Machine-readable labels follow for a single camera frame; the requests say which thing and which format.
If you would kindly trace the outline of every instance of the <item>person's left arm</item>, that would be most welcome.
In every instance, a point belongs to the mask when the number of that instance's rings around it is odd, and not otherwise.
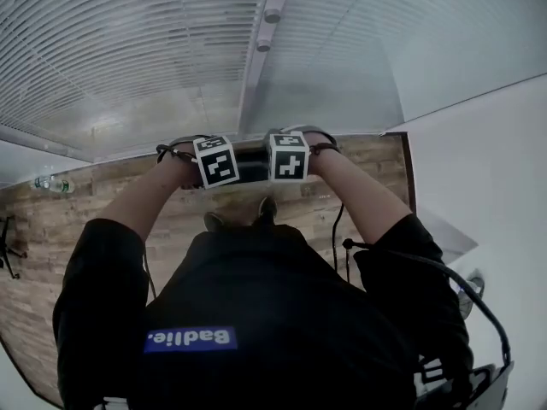
[[[144,241],[167,199],[196,175],[196,166],[167,154],[85,225],[53,313],[66,409],[126,396],[148,294]]]

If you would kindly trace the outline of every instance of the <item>person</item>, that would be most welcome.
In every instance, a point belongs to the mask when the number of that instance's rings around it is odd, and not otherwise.
[[[320,132],[304,136],[329,142]],[[193,152],[191,143],[177,149]],[[449,378],[469,373],[473,355],[447,278],[381,252],[440,261],[420,221],[334,149],[312,154],[309,173],[373,245],[355,254],[366,291],[339,277],[297,229],[275,225],[267,199],[252,226],[209,220],[212,232],[196,236],[146,306],[144,242],[167,199],[199,179],[191,163],[166,155],[86,224],[68,263],[53,315],[65,408],[111,397],[134,409],[331,399],[413,408],[420,356],[438,357]]]

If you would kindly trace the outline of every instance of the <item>wooden floor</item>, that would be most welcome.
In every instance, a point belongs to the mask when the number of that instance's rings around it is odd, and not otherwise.
[[[348,137],[340,138],[340,143],[353,162],[409,202],[403,139],[398,135]],[[0,271],[0,335],[28,383],[48,401],[61,404],[51,315],[74,245],[84,223],[154,163],[155,158],[147,156],[69,172],[67,176],[76,184],[69,196],[31,190],[29,184],[0,190],[0,216],[15,216],[8,244],[15,243],[28,253],[25,260],[11,260],[21,279],[12,280],[6,269]],[[277,223],[299,228],[310,245],[332,263],[331,230],[340,201],[318,179],[283,186],[262,182],[207,191],[179,190],[162,210],[146,244],[156,289],[162,289],[191,240],[204,230],[203,213],[246,214],[250,221],[268,193],[279,204]],[[345,257],[341,242],[346,237],[357,238],[347,213],[338,227],[340,263]],[[344,265],[339,267],[345,275]],[[351,282],[361,285],[355,265],[350,270]]]

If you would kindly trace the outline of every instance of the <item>forearm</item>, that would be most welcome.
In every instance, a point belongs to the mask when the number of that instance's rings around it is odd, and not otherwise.
[[[168,198],[180,187],[193,165],[166,156],[130,183],[99,215],[134,230],[146,240]]]
[[[366,243],[376,243],[411,213],[395,194],[334,150],[312,155],[310,166],[340,198]]]

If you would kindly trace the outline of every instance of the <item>black shoe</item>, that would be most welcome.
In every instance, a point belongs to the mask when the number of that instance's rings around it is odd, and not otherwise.
[[[253,225],[273,225],[277,215],[277,203],[271,196],[266,196],[258,206],[258,217]]]
[[[203,216],[203,223],[209,232],[221,231],[225,226],[224,220],[215,213],[205,213]]]

